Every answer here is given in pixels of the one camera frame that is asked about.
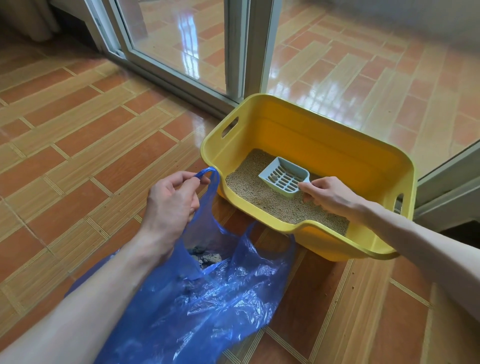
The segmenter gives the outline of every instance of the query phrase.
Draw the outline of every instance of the right hand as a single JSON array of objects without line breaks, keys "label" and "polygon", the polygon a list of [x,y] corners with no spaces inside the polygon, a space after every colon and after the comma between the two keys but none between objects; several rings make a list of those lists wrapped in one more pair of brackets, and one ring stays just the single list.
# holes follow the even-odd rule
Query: right hand
[{"label": "right hand", "polygon": [[303,201],[313,200],[328,212],[346,217],[353,222],[360,222],[362,208],[366,204],[363,197],[358,196],[337,177],[323,177],[312,182],[300,182]]}]

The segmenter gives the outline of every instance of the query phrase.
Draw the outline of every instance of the litter pellet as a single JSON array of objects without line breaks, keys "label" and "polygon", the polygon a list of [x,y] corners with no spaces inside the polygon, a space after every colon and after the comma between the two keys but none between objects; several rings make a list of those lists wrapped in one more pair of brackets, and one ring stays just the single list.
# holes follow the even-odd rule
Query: litter pellet
[{"label": "litter pellet", "polygon": [[[227,176],[227,186],[238,196],[261,208],[272,216],[291,224],[304,220],[318,221],[328,228],[345,236],[348,220],[330,214],[313,202],[303,203],[302,193],[287,198],[267,186],[259,177],[275,157],[260,150],[252,150],[239,167]],[[318,178],[310,173],[311,180]]]}]

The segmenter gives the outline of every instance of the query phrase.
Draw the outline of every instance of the tiled floor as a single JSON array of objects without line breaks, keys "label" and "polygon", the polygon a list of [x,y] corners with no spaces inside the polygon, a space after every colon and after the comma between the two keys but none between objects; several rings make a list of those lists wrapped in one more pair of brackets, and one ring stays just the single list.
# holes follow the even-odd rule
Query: tiled floor
[{"label": "tiled floor", "polygon": [[[139,50],[225,91],[223,1],[140,8]],[[424,175],[480,139],[480,58],[374,21],[284,0],[268,93],[398,146]]]}]

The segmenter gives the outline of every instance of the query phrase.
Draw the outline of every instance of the litter clump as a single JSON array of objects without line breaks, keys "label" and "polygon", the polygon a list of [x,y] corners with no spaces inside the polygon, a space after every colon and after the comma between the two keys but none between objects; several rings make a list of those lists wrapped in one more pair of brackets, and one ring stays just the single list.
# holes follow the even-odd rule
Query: litter clump
[{"label": "litter clump", "polygon": [[[304,220],[318,221],[326,227],[345,236],[349,221],[331,214],[313,202],[303,203],[302,194],[287,198],[268,187],[258,175],[275,157],[260,150],[252,150],[240,166],[227,176],[227,186],[241,198],[254,204],[277,219],[290,224]],[[316,177],[310,173],[311,180]]]},{"label": "litter clump", "polygon": [[192,249],[187,249],[188,253],[195,259],[202,269],[205,269],[212,264],[222,261],[220,254],[212,254],[206,251],[203,246],[196,246]]}]

